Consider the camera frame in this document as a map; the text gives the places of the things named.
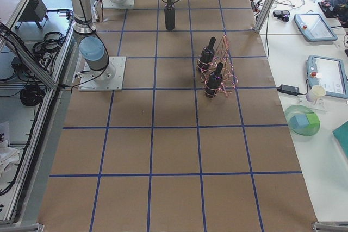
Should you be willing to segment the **green plastic bowl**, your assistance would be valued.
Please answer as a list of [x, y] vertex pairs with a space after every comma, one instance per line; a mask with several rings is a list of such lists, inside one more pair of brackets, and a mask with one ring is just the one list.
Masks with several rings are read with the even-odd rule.
[[317, 114], [303, 105], [292, 105], [285, 112], [288, 127], [295, 133], [303, 136], [313, 136], [320, 129], [320, 120]]

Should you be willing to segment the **blue foam cube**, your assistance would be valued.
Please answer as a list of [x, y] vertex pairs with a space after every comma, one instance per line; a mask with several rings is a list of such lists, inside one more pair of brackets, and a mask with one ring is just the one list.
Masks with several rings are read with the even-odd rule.
[[289, 127], [291, 129], [303, 129], [308, 125], [305, 114], [296, 114], [289, 121]]

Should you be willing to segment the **green foam cube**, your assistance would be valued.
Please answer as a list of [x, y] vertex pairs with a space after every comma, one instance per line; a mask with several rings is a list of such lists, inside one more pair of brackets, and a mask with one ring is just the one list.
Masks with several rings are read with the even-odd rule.
[[307, 113], [305, 114], [305, 116], [308, 121], [308, 125], [307, 125], [308, 128], [314, 128], [314, 127], [320, 126], [320, 120], [316, 113], [314, 112]]

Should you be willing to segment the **teal book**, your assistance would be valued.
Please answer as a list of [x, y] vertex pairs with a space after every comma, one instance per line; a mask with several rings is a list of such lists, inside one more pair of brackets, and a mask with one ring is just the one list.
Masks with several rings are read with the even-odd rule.
[[348, 156], [348, 122], [333, 131], [334, 137], [338, 140], [344, 154]]

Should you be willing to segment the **black small device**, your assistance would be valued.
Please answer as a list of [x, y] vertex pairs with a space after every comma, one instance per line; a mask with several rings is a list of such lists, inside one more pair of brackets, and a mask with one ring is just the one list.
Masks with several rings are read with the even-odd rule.
[[290, 12], [288, 10], [274, 10], [273, 16], [278, 20], [288, 22], [290, 19]]

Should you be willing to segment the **teach pendant near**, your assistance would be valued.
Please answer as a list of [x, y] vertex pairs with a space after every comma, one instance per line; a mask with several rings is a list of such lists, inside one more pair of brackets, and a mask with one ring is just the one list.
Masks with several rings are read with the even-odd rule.
[[310, 55], [306, 66], [310, 88], [319, 85], [328, 96], [347, 98], [347, 76], [341, 59]]

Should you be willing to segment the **black power adapter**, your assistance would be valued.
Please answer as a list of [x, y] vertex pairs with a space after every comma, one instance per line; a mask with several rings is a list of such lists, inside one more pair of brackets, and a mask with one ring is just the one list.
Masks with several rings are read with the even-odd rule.
[[298, 87], [285, 85], [285, 84], [281, 84], [279, 87], [277, 87], [277, 91], [280, 93], [285, 93], [285, 94], [289, 94], [293, 96], [297, 96], [300, 94]]

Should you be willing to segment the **grey box under table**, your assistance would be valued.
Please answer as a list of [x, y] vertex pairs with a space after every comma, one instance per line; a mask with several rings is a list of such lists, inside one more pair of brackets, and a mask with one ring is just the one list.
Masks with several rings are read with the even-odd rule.
[[45, 22], [43, 25], [41, 25], [41, 22], [48, 19], [47, 12], [48, 9], [42, 0], [29, 0], [15, 28], [19, 29], [23, 22], [35, 22], [37, 27], [42, 29]]

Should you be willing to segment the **dark wine bottle in rack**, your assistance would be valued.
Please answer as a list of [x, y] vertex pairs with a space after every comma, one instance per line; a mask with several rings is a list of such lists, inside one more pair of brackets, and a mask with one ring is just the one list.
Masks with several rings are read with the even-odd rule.
[[208, 81], [205, 87], [205, 95], [208, 98], [213, 98], [217, 90], [220, 88], [220, 85], [223, 80], [223, 76], [221, 73], [222, 69], [223, 69], [223, 63], [219, 62], [217, 64], [216, 70], [212, 72], [208, 77]]

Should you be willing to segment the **teach pendant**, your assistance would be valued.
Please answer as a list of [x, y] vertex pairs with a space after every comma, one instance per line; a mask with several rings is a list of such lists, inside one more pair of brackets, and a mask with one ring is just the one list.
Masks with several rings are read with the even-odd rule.
[[321, 14], [295, 14], [294, 21], [307, 41], [336, 41], [338, 39]]
[[347, 98], [347, 76], [341, 59], [310, 55], [306, 66], [310, 88], [319, 85], [328, 96]]

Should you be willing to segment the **teach pendant far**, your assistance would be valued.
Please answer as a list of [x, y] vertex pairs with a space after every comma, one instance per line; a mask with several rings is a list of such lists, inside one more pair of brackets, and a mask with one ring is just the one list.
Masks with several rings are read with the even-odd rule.
[[307, 41], [336, 41], [338, 39], [321, 14], [295, 14], [294, 21]]

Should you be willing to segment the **white crumpled cloth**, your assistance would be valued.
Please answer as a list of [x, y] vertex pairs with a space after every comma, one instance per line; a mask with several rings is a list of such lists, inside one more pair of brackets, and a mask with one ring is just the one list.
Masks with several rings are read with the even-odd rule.
[[20, 150], [10, 147], [9, 122], [1, 123], [1, 176], [20, 162]]

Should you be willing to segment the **dark wine bottle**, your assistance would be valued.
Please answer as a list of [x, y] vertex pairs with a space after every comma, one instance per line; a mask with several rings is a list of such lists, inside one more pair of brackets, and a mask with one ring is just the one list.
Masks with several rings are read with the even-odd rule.
[[175, 28], [175, 7], [172, 3], [164, 7], [165, 27], [167, 30]]
[[221, 73], [222, 69], [223, 69], [223, 63], [219, 62], [217, 64], [216, 70], [212, 72], [208, 77], [208, 81], [205, 87], [205, 95], [208, 98], [213, 98], [217, 90], [220, 88], [220, 85], [223, 80], [223, 76]]

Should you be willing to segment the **white paper cup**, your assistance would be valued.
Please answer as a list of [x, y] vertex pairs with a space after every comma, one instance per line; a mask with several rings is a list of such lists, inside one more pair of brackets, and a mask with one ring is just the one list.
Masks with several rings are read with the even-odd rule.
[[315, 103], [319, 98], [326, 95], [326, 90], [320, 85], [314, 85], [306, 94], [306, 100]]

